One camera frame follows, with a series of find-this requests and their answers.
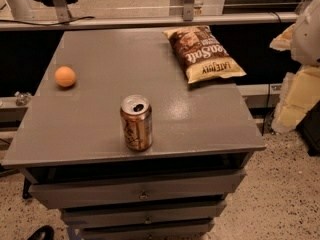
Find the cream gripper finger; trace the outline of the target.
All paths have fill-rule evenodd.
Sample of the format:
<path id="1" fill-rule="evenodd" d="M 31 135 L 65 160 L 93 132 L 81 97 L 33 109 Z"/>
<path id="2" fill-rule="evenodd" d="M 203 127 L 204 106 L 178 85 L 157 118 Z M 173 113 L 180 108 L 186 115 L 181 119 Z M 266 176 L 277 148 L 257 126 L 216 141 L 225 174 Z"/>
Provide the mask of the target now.
<path id="1" fill-rule="evenodd" d="M 277 51 L 287 51 L 291 49 L 292 32 L 295 25 L 292 24 L 286 28 L 281 34 L 274 38 L 269 47 Z"/>
<path id="2" fill-rule="evenodd" d="M 287 73 L 271 128 L 277 133 L 294 130 L 319 101 L 319 67 L 301 66 L 297 73 Z"/>

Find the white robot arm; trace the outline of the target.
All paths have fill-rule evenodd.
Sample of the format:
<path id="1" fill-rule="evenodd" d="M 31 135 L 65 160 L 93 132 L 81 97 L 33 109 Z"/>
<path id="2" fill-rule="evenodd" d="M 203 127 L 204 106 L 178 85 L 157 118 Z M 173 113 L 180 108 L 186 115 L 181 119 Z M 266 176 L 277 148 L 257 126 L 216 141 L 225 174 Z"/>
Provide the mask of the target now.
<path id="1" fill-rule="evenodd" d="M 297 73 L 286 74 L 271 123 L 275 132 L 286 133 L 320 101 L 320 0 L 312 0 L 269 47 L 289 50 L 291 58 L 301 64 Z"/>

